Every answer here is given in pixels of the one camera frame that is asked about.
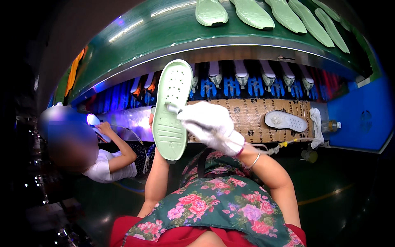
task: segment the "factory floor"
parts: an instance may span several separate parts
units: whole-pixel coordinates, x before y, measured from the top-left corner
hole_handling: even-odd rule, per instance
[[[318,150],[318,160],[301,160],[303,145],[282,149],[274,158],[292,178],[299,204],[302,229],[308,246],[345,246],[353,231],[369,213],[369,195],[374,181],[376,156],[341,149]],[[201,146],[190,146],[183,157],[170,166],[168,193],[178,188],[181,173]],[[116,218],[136,216],[144,202],[144,185],[131,179],[117,184],[101,184],[81,177],[75,182],[75,197],[83,214],[77,223],[98,247],[109,243]]]

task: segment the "floral shirt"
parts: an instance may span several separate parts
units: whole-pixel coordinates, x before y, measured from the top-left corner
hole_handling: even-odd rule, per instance
[[[211,226],[244,232],[257,246],[303,246],[285,225],[280,208],[267,191],[248,178],[249,171],[237,158],[218,151],[210,153],[205,162],[206,175],[233,175],[198,178],[199,155],[185,168],[180,189],[159,201],[126,236],[156,242],[168,229]]]

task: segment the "woman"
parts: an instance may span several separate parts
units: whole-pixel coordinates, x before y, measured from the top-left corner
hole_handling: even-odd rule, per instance
[[[169,164],[155,152],[142,209],[115,221],[111,246],[305,246],[289,175],[245,143],[227,109],[200,102],[177,118],[216,151],[207,148],[189,162],[180,189],[167,196]]]

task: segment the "white glove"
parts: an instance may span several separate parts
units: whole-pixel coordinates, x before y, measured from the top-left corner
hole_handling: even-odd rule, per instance
[[[244,137],[234,130],[228,110],[223,106],[199,102],[183,107],[177,119],[201,142],[228,156],[237,155],[244,146]],[[231,141],[223,141],[210,130]]]

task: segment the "plastic bottle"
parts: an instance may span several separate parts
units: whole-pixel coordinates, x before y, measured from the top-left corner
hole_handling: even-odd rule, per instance
[[[335,132],[337,129],[342,127],[342,123],[337,122],[336,120],[326,120],[321,122],[321,131],[325,132]]]

